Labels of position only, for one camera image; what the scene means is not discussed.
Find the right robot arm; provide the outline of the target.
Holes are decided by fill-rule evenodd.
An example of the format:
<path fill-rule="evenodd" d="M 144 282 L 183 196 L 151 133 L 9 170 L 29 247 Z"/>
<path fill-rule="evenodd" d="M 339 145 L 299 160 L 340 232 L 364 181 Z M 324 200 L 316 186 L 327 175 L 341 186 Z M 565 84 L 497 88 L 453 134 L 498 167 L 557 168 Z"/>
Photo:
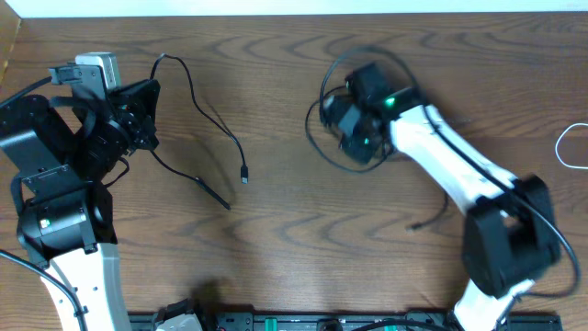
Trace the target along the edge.
<path fill-rule="evenodd" d="M 345 93 L 321 91 L 320 119 L 359 164 L 377 150 L 409 156 L 465 217 L 462 261 L 469 283 L 453 308 L 459 330 L 496 330 L 516 299 L 560 261 L 547 185 L 518 178 L 460 137 L 417 84 L 399 89 L 370 63 L 345 79 Z"/>

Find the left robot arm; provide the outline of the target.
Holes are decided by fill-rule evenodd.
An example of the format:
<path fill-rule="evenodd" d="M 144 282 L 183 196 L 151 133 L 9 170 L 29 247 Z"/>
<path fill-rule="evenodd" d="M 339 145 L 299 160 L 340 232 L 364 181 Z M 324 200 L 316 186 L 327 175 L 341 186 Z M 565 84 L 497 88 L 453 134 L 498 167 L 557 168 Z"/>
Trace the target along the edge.
<path fill-rule="evenodd" d="M 65 330 L 130 330 L 107 174 L 157 144 L 153 79 L 108 89 L 70 81 L 68 97 L 32 84 L 1 105 L 1 148 L 17 167 L 10 191 L 20 264 L 40 276 Z"/>

